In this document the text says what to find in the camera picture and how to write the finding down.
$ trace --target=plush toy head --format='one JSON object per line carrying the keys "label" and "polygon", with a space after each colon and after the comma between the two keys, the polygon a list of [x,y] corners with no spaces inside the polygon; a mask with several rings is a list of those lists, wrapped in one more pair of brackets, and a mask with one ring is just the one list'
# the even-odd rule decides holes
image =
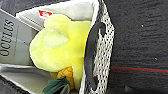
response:
{"label": "plush toy head", "polygon": [[45,28],[30,44],[30,55],[35,66],[49,72],[72,66],[74,82],[78,83],[75,86],[79,89],[90,25],[90,21],[71,21],[62,14],[47,18]]}

